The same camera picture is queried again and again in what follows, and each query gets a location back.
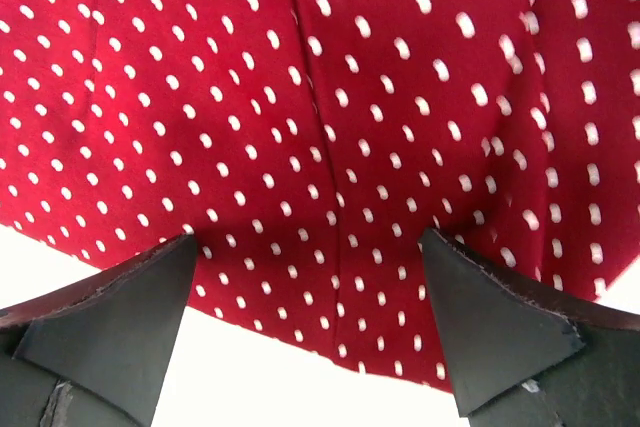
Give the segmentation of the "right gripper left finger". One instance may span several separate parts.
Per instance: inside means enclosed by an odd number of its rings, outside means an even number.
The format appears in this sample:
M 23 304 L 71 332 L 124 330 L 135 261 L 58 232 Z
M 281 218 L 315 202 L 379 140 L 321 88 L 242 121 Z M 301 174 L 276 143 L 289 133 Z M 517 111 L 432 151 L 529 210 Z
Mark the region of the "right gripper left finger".
M 4 426 L 149 426 L 196 267 L 191 235 L 1 311 Z

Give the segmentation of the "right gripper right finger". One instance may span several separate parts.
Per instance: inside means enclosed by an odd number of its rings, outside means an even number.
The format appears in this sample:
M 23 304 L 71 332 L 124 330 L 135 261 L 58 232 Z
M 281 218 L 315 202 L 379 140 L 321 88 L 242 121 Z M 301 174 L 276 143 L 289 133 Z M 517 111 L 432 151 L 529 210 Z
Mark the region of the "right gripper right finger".
M 428 297 L 472 426 L 636 426 L 639 317 L 496 266 L 435 229 Z

